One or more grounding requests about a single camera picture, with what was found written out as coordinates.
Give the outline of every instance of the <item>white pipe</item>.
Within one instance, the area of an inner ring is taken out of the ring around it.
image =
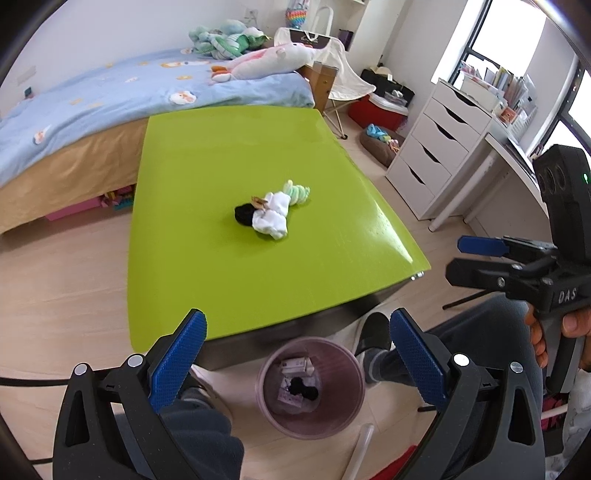
[[[569,404],[561,405],[560,407],[553,408],[552,410],[546,410],[542,412],[542,420],[550,419],[556,415],[562,415],[569,409]]]
[[[447,220],[447,218],[456,210],[460,204],[466,200],[468,195],[474,190],[480,181],[486,176],[488,171],[493,167],[495,164],[496,158],[498,153],[493,148],[491,149],[490,153],[486,156],[482,164],[478,167],[478,169],[474,172],[474,175],[470,177],[470,179],[464,184],[462,189],[457,193],[457,195],[452,198],[452,201],[449,202],[445,208],[441,211],[439,215],[429,224],[429,230],[434,232],[441,224]]]
[[[359,468],[361,467],[361,462],[363,462],[363,458],[368,451],[369,442],[371,442],[374,430],[375,427],[373,423],[366,423],[361,427],[357,445],[355,446],[355,450],[353,450],[353,455],[351,455],[351,460],[347,465],[347,470],[345,470],[342,480],[355,480]]]

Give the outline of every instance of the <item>cable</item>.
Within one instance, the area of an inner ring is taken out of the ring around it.
[[[67,385],[69,381],[69,378],[35,380],[0,377],[0,385],[3,385],[4,387],[57,387],[60,385]]]
[[[39,458],[39,460],[29,460],[32,465],[43,465],[45,463],[52,463],[53,458]]]

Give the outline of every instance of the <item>electrical outlet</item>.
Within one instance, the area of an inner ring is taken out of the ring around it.
[[[20,84],[22,84],[22,83],[25,83],[29,78],[31,78],[36,73],[37,73],[37,68],[33,65],[26,72],[21,73],[17,77],[17,86],[20,85]]]
[[[256,8],[246,7],[244,23],[247,27],[258,27],[258,10]]]

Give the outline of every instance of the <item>window frame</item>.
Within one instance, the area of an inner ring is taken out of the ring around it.
[[[546,132],[542,136],[540,143],[538,144],[535,151],[542,151],[554,133],[554,129],[559,122],[562,122],[566,128],[574,135],[574,137],[578,140],[578,142],[583,146],[583,148],[587,151],[589,155],[591,155],[591,137],[590,135],[579,125],[579,123],[572,117],[569,113],[571,106],[574,103],[574,100],[577,98],[577,93],[581,87],[581,83],[583,81],[583,76],[585,74],[585,69],[583,68],[583,64],[579,60],[579,64],[577,65],[577,70],[574,73],[573,80],[569,87],[569,92],[564,98],[558,112],[556,113],[554,119],[546,129]]]
[[[484,25],[484,21],[486,20],[486,16],[488,15],[489,10],[491,9],[492,1],[493,0],[485,0],[484,4],[482,5],[482,9],[480,11],[480,14],[478,15],[478,19],[476,20],[476,24],[474,25],[474,28],[472,29],[472,33],[470,34],[470,37],[468,37],[468,41],[466,42],[466,45],[464,46],[464,50],[462,52],[462,55],[460,56],[460,59],[457,61],[456,67],[454,68],[452,75],[449,77],[448,82],[451,85],[456,83],[457,78],[460,76],[460,67],[462,65],[462,62],[466,61],[470,55],[473,55],[476,58],[481,59],[481,60],[489,61],[498,69],[501,68],[501,65],[498,64],[497,62],[495,62],[494,60],[492,60],[488,57],[485,57],[484,55],[482,55],[472,49],[472,47],[474,46],[474,43],[476,43],[476,39],[478,38],[478,34],[480,33],[482,26]]]

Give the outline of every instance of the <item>white chair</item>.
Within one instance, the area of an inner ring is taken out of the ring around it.
[[[317,25],[316,20],[317,17],[314,19],[313,27]],[[353,71],[347,61],[345,46],[338,38],[281,27],[275,33],[275,45],[286,43],[304,43],[310,45],[316,51],[313,62],[320,61],[325,65],[339,69],[329,95],[332,106],[326,108],[323,115],[335,128],[337,135],[346,140],[348,136],[343,130],[339,110],[369,95],[375,90],[375,86],[362,80]]]
[[[335,11],[332,10],[332,8],[327,5],[325,5],[324,7],[320,7],[318,9],[318,11],[316,12],[316,16],[314,17],[314,21],[312,22],[312,32],[318,32],[318,23],[320,22],[320,13],[324,10],[328,10],[328,13],[329,13],[329,17],[326,22],[326,31],[324,34],[326,36],[329,36],[330,29],[332,28],[332,21],[333,21],[333,18],[335,17]]]

